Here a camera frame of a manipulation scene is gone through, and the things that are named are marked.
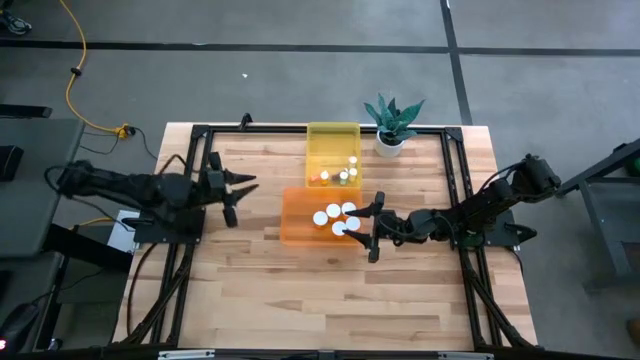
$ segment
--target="white cap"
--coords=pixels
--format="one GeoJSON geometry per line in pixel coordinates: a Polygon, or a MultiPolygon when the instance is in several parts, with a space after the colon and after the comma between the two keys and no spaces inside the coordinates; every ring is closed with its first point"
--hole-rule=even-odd
{"type": "Polygon", "coordinates": [[[352,202],[346,202],[346,203],[342,204],[342,213],[345,214],[345,215],[347,215],[347,211],[352,211],[352,210],[355,210],[355,209],[357,209],[356,205],[354,203],[352,203],[352,202]]]}
{"type": "Polygon", "coordinates": [[[340,216],[340,206],[338,204],[330,204],[327,206],[327,215],[329,215],[330,218],[340,216]]]}
{"type": "Polygon", "coordinates": [[[354,216],[350,216],[346,221],[347,229],[351,231],[356,231],[360,229],[360,219],[354,216]]]}
{"type": "Polygon", "coordinates": [[[329,222],[329,217],[324,211],[317,211],[313,214],[313,223],[318,226],[326,225],[329,222]]]}
{"type": "Polygon", "coordinates": [[[342,221],[336,221],[333,223],[333,226],[331,226],[331,231],[333,231],[333,235],[335,236],[343,236],[343,231],[345,230],[347,230],[347,225],[342,221]]]}

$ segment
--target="orange transparent container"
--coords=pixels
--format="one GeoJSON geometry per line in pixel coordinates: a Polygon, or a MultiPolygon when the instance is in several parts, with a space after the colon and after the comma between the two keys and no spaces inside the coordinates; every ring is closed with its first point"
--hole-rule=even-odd
{"type": "Polygon", "coordinates": [[[282,221],[280,223],[280,241],[288,246],[360,246],[347,235],[336,237],[331,224],[317,228],[313,223],[313,214],[324,211],[329,204],[342,206],[352,202],[362,207],[362,193],[354,188],[309,188],[292,187],[284,190],[282,199],[282,221]]]}
{"type": "Polygon", "coordinates": [[[360,188],[362,186],[362,162],[360,161],[360,124],[358,123],[309,123],[307,125],[306,180],[308,187],[360,188]],[[340,172],[349,169],[349,158],[357,159],[356,176],[340,185],[340,172]],[[320,175],[329,173],[329,181],[323,184],[320,175]]]}

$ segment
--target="white pot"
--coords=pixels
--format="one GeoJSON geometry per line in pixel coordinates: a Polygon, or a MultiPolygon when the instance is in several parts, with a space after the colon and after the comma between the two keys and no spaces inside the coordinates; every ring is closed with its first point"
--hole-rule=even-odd
{"type": "Polygon", "coordinates": [[[398,154],[400,154],[400,151],[402,151],[403,146],[404,141],[395,146],[387,145],[380,139],[380,131],[378,131],[378,133],[376,134],[376,152],[382,157],[398,156],[398,154]]]}

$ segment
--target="green plant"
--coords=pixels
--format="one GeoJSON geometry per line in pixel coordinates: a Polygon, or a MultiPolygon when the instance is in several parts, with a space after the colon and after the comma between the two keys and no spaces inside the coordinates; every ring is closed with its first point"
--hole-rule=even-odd
{"type": "Polygon", "coordinates": [[[386,105],[382,95],[378,94],[380,114],[376,112],[371,104],[364,103],[364,107],[378,125],[380,140],[389,146],[395,146],[414,135],[418,135],[415,131],[408,130],[407,126],[418,117],[423,103],[424,100],[400,111],[396,109],[395,98],[389,102],[389,105],[386,105]]]}

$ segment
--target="orange bin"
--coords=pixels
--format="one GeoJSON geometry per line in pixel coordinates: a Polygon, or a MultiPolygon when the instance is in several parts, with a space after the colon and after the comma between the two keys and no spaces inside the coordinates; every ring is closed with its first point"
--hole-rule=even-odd
{"type": "Polygon", "coordinates": [[[321,229],[313,224],[316,211],[324,211],[332,203],[342,206],[345,202],[361,208],[362,193],[355,188],[286,188],[282,201],[280,241],[288,246],[361,246],[348,235],[334,236],[331,223],[321,229]]]}

